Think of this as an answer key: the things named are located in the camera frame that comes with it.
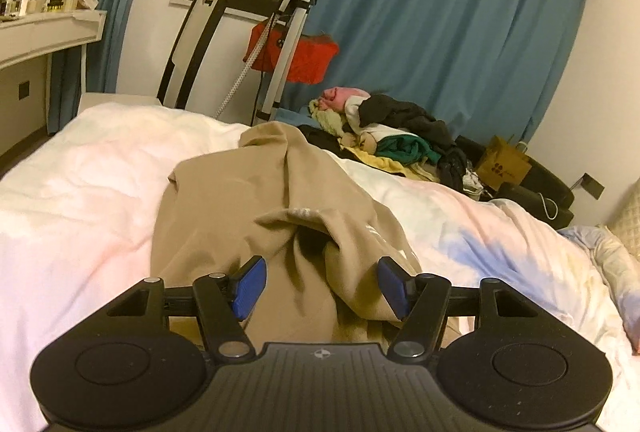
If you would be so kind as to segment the beige t-shirt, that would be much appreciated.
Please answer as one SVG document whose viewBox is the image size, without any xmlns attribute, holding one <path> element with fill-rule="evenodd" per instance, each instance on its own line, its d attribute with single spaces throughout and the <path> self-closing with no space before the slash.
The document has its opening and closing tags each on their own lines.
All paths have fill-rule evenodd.
<svg viewBox="0 0 640 432">
<path fill-rule="evenodd" d="M 378 288 L 378 261 L 421 269 L 392 211 L 278 122 L 244 132 L 235 149 L 175 167 L 157 213 L 151 272 L 186 286 L 233 274 L 254 256 L 267 263 L 265 290 L 244 325 L 256 346 L 388 345 L 400 323 Z"/>
</svg>

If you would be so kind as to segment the pile of mixed clothes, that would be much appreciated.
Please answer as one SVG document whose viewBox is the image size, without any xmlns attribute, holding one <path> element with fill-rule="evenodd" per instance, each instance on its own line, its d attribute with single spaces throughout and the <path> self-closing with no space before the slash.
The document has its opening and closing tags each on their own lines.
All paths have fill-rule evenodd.
<svg viewBox="0 0 640 432">
<path fill-rule="evenodd" d="M 360 88 L 329 88 L 297 129 L 343 159 L 410 180 L 434 182 L 479 200 L 484 186 L 446 123 L 422 107 Z"/>
</svg>

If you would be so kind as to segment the white folding board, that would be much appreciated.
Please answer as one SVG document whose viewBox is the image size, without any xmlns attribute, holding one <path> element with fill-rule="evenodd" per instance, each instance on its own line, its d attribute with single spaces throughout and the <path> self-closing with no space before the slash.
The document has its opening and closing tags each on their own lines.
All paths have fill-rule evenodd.
<svg viewBox="0 0 640 432">
<path fill-rule="evenodd" d="M 184 109 L 210 41 L 228 0 L 194 0 L 186 13 L 160 79 L 156 98 L 168 108 Z"/>
</svg>

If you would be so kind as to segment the brown paper bag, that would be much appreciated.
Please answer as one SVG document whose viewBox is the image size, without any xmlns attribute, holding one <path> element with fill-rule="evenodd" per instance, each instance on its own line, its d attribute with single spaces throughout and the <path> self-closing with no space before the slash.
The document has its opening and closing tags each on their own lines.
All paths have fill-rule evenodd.
<svg viewBox="0 0 640 432">
<path fill-rule="evenodd" d="M 521 184 L 531 168 L 524 152 L 503 138 L 494 136 L 477 163 L 475 172 L 483 184 L 492 190 L 498 190 L 503 183 Z"/>
</svg>

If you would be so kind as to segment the black round chair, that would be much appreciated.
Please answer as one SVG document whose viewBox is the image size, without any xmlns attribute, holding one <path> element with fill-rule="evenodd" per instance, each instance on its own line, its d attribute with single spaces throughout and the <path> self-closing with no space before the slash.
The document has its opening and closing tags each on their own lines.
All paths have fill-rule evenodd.
<svg viewBox="0 0 640 432">
<path fill-rule="evenodd" d="M 487 194 L 480 198 L 512 200 L 555 230 L 569 226 L 574 220 L 570 210 L 575 199 L 574 192 L 535 159 L 530 158 L 529 163 L 532 167 L 520 184 L 505 182 L 497 190 L 486 186 Z"/>
</svg>

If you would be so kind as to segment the pastel tie-dye duvet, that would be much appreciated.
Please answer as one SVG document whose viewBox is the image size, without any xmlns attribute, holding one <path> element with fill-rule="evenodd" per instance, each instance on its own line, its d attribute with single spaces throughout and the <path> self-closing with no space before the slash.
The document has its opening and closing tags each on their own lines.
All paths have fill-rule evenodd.
<svg viewBox="0 0 640 432">
<path fill-rule="evenodd" d="M 162 107 L 85 111 L 1 182 L 1 426 L 44 419 L 29 369 L 50 341 L 148 276 L 169 174 L 186 159 L 237 148 L 243 127 Z M 313 189 L 341 181 L 380 202 L 421 267 L 474 286 L 508 282 L 597 345 L 614 382 L 599 423 L 639 426 L 639 265 L 606 228 L 552 228 L 509 200 L 478 202 L 445 186 L 325 155 Z"/>
</svg>

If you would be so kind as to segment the cream quilted pillow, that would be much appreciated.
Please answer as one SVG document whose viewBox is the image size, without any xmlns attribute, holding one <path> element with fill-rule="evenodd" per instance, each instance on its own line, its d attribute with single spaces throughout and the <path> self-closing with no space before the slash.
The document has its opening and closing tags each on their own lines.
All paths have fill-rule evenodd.
<svg viewBox="0 0 640 432">
<path fill-rule="evenodd" d="M 625 192 L 622 200 L 613 212 L 605 229 L 616 244 L 624 247 L 626 252 L 639 261 L 639 225 L 640 225 L 640 185 L 635 181 Z"/>
</svg>

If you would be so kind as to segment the red cloth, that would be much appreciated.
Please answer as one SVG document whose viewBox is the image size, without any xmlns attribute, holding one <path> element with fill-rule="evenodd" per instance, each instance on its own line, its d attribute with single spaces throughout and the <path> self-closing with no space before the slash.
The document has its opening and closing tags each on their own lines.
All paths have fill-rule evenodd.
<svg viewBox="0 0 640 432">
<path fill-rule="evenodd" d="M 281 56 L 286 32 L 275 24 L 265 46 L 260 50 L 252 69 L 272 74 Z M 300 37 L 286 80 L 288 82 L 316 85 L 323 81 L 330 62 L 338 54 L 338 44 L 326 34 Z"/>
</svg>

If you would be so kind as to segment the blue window curtain right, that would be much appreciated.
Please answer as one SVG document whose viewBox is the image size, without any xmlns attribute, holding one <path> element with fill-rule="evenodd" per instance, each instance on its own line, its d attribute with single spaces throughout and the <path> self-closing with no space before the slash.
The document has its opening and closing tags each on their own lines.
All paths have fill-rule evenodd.
<svg viewBox="0 0 640 432">
<path fill-rule="evenodd" d="M 423 107 L 454 135 L 530 140 L 586 0 L 318 0 L 305 30 L 337 43 L 325 88 Z"/>
</svg>

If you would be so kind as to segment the exercise bike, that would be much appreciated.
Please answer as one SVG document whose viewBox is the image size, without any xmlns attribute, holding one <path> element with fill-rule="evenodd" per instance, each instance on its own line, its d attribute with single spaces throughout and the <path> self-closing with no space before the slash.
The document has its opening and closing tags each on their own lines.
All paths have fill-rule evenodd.
<svg viewBox="0 0 640 432">
<path fill-rule="evenodd" d="M 228 106 L 228 103 L 231 102 L 235 93 L 238 92 L 240 85 L 258 57 L 266 57 L 268 55 L 270 36 L 277 32 L 277 24 L 281 24 L 282 32 L 276 43 L 276 47 L 280 48 L 280 54 L 274 64 L 271 79 L 262 102 L 259 101 L 259 88 L 262 86 L 258 85 L 250 124 L 272 121 L 276 118 L 285 83 L 288 82 L 288 72 L 294 60 L 297 44 L 303 34 L 303 28 L 309 10 L 316 3 L 317 0 L 280 0 L 278 8 L 269 16 L 265 29 L 262 30 L 262 34 L 259 36 L 256 45 L 250 51 L 239 77 L 235 80 L 231 90 L 217 108 L 216 114 L 214 115 L 215 119 L 220 118 Z"/>
</svg>

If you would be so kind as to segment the white vanity desk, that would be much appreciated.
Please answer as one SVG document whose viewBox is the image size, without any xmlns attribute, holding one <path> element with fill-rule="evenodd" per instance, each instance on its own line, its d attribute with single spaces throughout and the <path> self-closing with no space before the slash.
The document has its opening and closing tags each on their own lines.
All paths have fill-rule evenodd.
<svg viewBox="0 0 640 432">
<path fill-rule="evenodd" d="M 102 39 L 102 10 L 31 14 L 1 25 L 1 151 L 47 125 L 51 56 Z"/>
</svg>

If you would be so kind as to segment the cosmetics on desk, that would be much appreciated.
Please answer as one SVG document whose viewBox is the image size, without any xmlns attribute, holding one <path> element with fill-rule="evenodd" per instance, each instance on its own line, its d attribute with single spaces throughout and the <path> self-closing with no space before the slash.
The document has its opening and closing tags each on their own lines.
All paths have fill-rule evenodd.
<svg viewBox="0 0 640 432">
<path fill-rule="evenodd" d="M 12 22 L 29 15 L 96 10 L 99 0 L 1 0 L 1 21 Z"/>
</svg>

